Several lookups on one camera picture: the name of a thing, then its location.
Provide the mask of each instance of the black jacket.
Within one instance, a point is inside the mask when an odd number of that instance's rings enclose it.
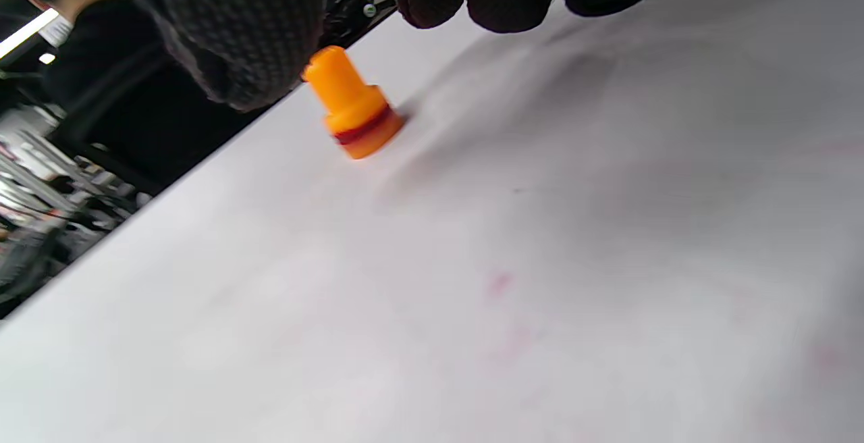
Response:
[[[105,70],[160,42],[153,19],[132,0],[90,4],[78,15],[55,61],[46,66],[43,87],[56,104],[72,110]]]

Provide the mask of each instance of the white table surface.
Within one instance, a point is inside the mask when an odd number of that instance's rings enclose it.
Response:
[[[351,50],[0,330],[0,441],[864,440],[864,0]]]

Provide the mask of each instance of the fluorescent light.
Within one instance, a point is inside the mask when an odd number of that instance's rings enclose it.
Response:
[[[46,25],[55,20],[57,16],[58,14],[54,9],[49,9],[46,12],[43,12],[39,18],[35,18],[33,21],[28,22],[23,28],[21,28],[21,30],[15,31],[12,36],[6,38],[3,42],[0,42],[0,58],[9,55],[10,51],[18,48],[21,43],[26,42],[28,38],[33,36],[33,34],[38,33],[41,28],[46,27]]]

